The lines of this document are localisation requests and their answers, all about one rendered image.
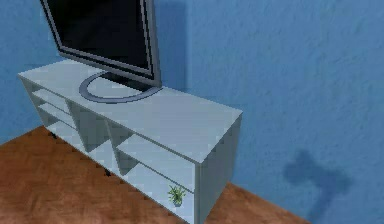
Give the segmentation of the small green houseplant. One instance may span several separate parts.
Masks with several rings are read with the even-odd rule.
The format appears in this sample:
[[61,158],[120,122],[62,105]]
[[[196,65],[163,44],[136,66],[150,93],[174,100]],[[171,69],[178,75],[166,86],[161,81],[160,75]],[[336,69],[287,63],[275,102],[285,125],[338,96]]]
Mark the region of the small green houseplant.
[[186,191],[182,187],[171,186],[167,192],[168,199],[175,207],[180,207],[183,203],[183,198],[186,196]]

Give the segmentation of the pale grey television stand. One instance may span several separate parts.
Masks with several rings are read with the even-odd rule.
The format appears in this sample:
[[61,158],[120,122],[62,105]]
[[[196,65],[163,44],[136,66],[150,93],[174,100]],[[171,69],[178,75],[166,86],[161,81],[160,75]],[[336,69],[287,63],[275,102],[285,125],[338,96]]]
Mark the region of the pale grey television stand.
[[[82,81],[100,69],[65,60],[20,73],[44,126],[187,224],[203,224],[232,176],[242,113],[164,87],[125,104],[89,101]],[[103,77],[88,89],[103,97],[134,89]],[[175,207],[171,186],[186,191]]]

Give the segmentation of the grey flat television set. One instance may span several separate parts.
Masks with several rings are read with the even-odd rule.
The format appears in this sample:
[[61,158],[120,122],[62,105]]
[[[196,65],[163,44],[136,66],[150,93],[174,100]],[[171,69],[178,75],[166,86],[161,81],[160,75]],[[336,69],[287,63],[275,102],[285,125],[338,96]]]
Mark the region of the grey flat television set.
[[[80,84],[83,98],[128,103],[162,89],[154,0],[39,1],[59,54],[101,70]],[[88,86],[100,76],[138,93],[97,96]]]

